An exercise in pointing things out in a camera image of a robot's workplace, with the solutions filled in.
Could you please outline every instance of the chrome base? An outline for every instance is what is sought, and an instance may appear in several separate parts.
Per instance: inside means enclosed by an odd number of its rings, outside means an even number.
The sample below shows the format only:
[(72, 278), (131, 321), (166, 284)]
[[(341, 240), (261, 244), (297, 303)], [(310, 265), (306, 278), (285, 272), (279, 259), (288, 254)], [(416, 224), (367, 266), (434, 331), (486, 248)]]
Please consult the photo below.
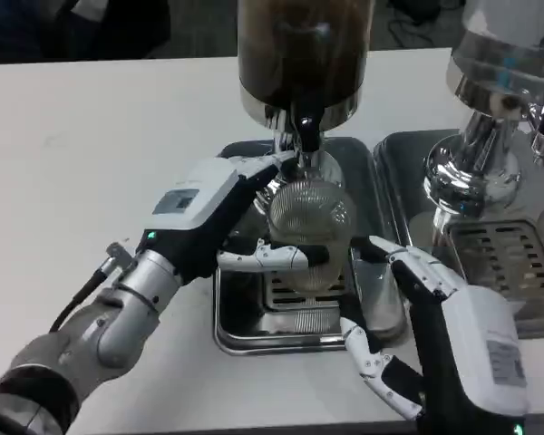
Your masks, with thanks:
[(440, 140), (425, 160), (423, 187), (427, 196), (442, 210), (456, 215), (479, 217), (507, 207), (516, 197), (520, 166), (512, 152), (503, 166), (487, 173), (459, 170), (452, 156), (461, 146), (461, 136)]
[[(290, 117), (284, 109), (257, 100), (241, 84), (240, 97), (244, 110), (254, 121), (274, 131), (290, 132), (293, 130), (290, 125)], [(338, 104), (325, 108), (325, 114), (320, 122), (320, 130), (328, 131), (347, 121), (355, 114), (360, 100), (361, 88)]]

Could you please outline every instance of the robotic arm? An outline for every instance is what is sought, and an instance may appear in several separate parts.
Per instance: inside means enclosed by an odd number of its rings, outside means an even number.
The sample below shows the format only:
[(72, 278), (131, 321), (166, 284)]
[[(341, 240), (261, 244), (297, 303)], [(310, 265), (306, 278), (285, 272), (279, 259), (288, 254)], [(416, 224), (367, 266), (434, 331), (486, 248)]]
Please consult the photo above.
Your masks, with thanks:
[[(54, 322), (29, 343), (0, 380), (0, 435), (62, 435), (83, 401), (139, 360), (159, 317), (181, 286), (219, 266), (240, 272), (306, 269), (328, 261), (323, 246), (277, 246), (258, 240), (236, 249), (228, 235), (256, 193), (296, 155), (207, 159), (157, 204), (136, 256), (109, 246), (109, 258)], [(359, 301), (340, 300), (347, 350), (365, 383), (420, 428), (434, 433), (498, 423), (510, 430), (527, 408), (525, 379), (509, 307), (491, 290), (468, 286), (435, 258), (379, 237), (369, 261), (388, 261), (413, 303), (412, 320), (423, 377), (367, 330)], [(119, 267), (121, 274), (65, 322)]]
[[(117, 244), (54, 322), (29, 343), (0, 380), (0, 434), (63, 434), (83, 401), (139, 360), (159, 317), (181, 286), (216, 268), (273, 271), (328, 260), (323, 246), (274, 246), (252, 255), (222, 251), (228, 234), (293, 151), (257, 159), (207, 159), (157, 204), (134, 258)], [(68, 314), (120, 267), (94, 302)]]
[(358, 298), (339, 301), (347, 351), (369, 388), (428, 434), (515, 434), (528, 411), (526, 378), (510, 305), (486, 287), (468, 285), (437, 258), (413, 246), (369, 237), (363, 259), (387, 261), (412, 303), (423, 376), (365, 327)]

